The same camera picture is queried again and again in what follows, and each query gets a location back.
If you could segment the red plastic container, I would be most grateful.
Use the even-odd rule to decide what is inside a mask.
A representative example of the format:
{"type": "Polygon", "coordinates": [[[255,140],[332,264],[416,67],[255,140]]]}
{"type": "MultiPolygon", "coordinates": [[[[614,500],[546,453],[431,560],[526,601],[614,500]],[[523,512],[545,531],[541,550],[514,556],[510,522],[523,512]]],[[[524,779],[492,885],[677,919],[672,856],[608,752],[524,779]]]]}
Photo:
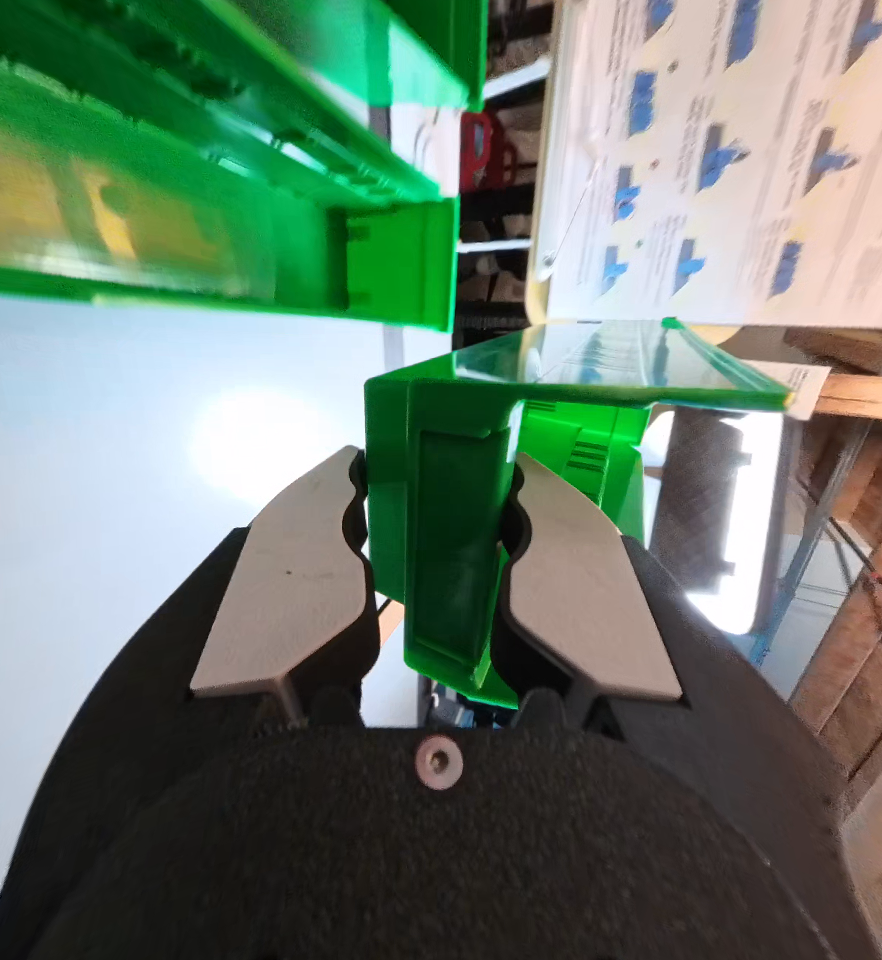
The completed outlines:
{"type": "Polygon", "coordinates": [[[465,112],[460,118],[459,192],[503,189],[516,183],[519,151],[497,114],[465,112]]]}

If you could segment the light grey desk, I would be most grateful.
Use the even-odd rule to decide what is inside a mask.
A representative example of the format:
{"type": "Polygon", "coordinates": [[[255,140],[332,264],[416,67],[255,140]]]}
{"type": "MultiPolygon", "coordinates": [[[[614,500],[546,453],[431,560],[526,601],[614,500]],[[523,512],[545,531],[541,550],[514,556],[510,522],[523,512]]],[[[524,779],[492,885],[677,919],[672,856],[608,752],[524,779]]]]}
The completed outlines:
{"type": "Polygon", "coordinates": [[[0,888],[124,644],[234,528],[364,442],[382,327],[0,296],[0,888]]]}

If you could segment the printed instruction sheet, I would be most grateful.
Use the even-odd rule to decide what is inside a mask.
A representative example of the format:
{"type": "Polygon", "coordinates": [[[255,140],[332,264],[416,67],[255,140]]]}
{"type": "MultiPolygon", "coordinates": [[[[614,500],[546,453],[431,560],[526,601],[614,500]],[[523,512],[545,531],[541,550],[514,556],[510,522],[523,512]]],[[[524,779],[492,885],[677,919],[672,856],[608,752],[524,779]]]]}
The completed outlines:
{"type": "Polygon", "coordinates": [[[882,2],[557,2],[549,320],[882,330],[882,2]]]}

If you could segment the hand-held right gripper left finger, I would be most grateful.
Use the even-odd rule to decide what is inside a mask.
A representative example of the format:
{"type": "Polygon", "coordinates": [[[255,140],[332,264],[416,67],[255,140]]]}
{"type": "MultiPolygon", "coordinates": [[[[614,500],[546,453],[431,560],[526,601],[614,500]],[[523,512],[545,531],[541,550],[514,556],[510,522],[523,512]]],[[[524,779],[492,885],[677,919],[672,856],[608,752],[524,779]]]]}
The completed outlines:
{"type": "Polygon", "coordinates": [[[360,698],[380,654],[363,450],[343,446],[254,517],[190,682],[202,698],[360,698]]]}

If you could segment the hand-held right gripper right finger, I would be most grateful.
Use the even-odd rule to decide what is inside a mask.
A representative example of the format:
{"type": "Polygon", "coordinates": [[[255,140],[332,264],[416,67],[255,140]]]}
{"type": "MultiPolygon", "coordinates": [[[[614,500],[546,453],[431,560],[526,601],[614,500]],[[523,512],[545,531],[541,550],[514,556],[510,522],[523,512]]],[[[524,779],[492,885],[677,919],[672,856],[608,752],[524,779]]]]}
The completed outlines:
{"type": "Polygon", "coordinates": [[[564,702],[681,701],[621,532],[598,506],[519,453],[500,535],[492,664],[519,701],[534,690],[564,702]]]}

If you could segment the grey tape strip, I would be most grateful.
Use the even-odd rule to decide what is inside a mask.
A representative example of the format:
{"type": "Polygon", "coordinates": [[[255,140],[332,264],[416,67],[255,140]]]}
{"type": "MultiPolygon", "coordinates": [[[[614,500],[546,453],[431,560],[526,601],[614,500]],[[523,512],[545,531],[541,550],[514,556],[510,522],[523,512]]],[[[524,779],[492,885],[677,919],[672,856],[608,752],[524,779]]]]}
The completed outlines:
{"type": "MultiPolygon", "coordinates": [[[[389,107],[368,107],[368,129],[392,147],[391,112],[389,107]]],[[[404,331],[399,326],[384,323],[380,326],[382,334],[383,369],[393,372],[405,366],[404,331]]]]}

